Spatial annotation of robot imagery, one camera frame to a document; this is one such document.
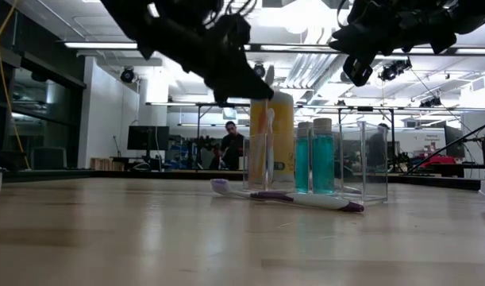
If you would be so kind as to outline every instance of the blue liquid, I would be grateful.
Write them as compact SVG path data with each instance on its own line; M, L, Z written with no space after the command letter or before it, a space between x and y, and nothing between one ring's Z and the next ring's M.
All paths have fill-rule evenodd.
M313 193L334 193L334 145L330 134L313 138Z
M308 137L299 138L295 146L295 188L300 194L307 194L309 191Z

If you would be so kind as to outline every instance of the computer monitor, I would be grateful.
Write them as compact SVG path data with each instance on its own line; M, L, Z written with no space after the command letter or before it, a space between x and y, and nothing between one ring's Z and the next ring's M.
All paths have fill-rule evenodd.
M168 150L168 126L130 126L128 135L128 150L150 151Z
M445 144L448 145L455 140L461 138L463 136L463 131L457 128L453 128L450 126L444 126L445 129ZM456 157L456 158L464 158L464 144L463 142L459 142L459 144L454 144L447 148L447 155Z

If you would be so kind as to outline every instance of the man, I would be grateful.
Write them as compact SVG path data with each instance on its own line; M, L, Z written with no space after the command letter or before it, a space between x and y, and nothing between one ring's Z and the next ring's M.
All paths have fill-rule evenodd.
M387 140L385 136L388 129L387 124L378 124L377 132L367 142L368 167L373 172L385 167L385 141Z
M244 135L237 132L237 126L233 122L226 122L226 131L228 135L221 141L222 160L230 170L239 168L239 157L244 152Z

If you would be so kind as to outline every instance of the wooden table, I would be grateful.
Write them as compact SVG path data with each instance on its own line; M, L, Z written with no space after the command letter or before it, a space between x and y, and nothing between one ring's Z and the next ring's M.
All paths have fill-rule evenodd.
M345 214L222 198L206 181L6 184L0 285L485 285L485 202L390 190Z

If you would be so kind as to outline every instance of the blue bottle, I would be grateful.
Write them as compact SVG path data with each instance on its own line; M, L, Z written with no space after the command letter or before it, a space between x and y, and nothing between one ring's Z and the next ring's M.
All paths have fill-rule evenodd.
M334 142L332 120L317 118L313 121L313 193L334 193Z
M298 193L307 194L309 191L310 171L310 130L311 122L300 122L297 128L297 142L295 144L295 188Z

